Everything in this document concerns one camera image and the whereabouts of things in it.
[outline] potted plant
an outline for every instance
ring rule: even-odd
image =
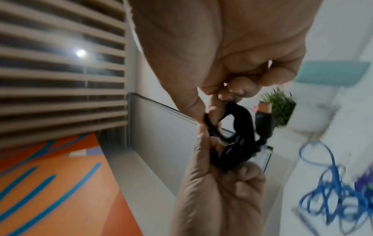
[[[291,93],[287,96],[283,90],[276,88],[273,89],[273,92],[271,93],[265,93],[262,96],[262,100],[272,104],[272,114],[275,118],[275,127],[285,126],[296,105],[291,97]]]

